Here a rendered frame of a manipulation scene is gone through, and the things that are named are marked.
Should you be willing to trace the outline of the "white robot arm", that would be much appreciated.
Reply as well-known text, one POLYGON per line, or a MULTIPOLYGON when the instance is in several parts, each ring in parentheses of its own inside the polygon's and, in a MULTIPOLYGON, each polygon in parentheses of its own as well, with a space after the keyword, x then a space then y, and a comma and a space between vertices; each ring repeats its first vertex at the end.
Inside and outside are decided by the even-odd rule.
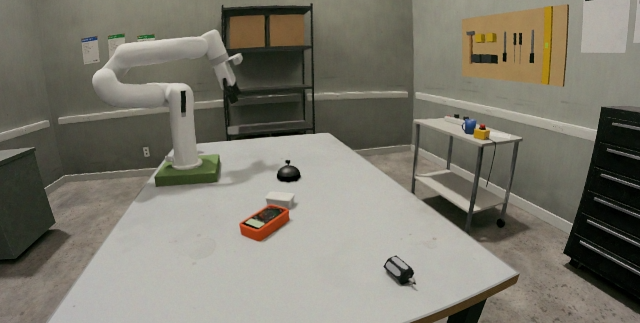
POLYGON ((228 57, 218 31, 212 30, 201 37, 122 44, 92 79, 96 94, 110 106, 154 109, 163 102, 160 107, 169 107, 174 155, 173 157, 165 156, 165 160, 172 162, 172 168, 176 170, 189 170, 202 165, 202 160, 197 155, 193 114, 194 96, 191 88, 183 83, 177 83, 178 85, 148 83, 148 85, 122 84, 120 81, 131 67, 160 64, 176 59, 195 59, 205 54, 212 67, 224 61, 232 60, 234 65, 242 61, 241 53, 237 54, 238 56, 228 57), (165 98, 164 101, 163 98, 165 98))

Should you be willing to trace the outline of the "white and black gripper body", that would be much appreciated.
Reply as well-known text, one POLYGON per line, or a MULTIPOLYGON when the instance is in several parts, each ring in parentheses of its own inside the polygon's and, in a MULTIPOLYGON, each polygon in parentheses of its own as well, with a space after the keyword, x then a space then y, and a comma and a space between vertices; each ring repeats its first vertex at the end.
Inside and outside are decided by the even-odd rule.
POLYGON ((234 73, 233 71, 231 71, 231 67, 228 64, 229 64, 228 61, 227 62, 224 61, 223 63, 212 67, 215 70, 217 79, 219 81, 219 84, 222 90, 224 89, 223 78, 227 79, 227 86, 229 86, 230 84, 231 86, 233 86, 236 81, 236 79, 234 79, 235 78, 234 73))

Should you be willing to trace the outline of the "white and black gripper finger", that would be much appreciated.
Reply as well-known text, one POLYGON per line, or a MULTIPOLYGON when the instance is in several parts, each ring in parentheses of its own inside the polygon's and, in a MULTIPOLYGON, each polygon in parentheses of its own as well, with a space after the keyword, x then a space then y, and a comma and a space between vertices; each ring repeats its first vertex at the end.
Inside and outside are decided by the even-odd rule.
POLYGON ((236 81, 235 81, 235 83, 234 83, 234 85, 233 85, 232 87, 233 87, 233 91, 236 93, 236 96, 237 96, 237 95, 240 95, 240 94, 241 94, 241 92, 240 92, 240 90, 239 90, 239 87, 238 87, 238 86, 236 86, 236 85, 237 85, 237 83, 236 83, 236 81))
POLYGON ((225 89, 225 92, 226 92, 229 100, 230 100, 230 103, 233 104, 233 103, 237 102, 238 98, 237 98, 235 92, 233 91, 233 87, 231 86, 231 84, 230 84, 230 86, 227 86, 227 79, 226 78, 223 78, 223 87, 225 89))

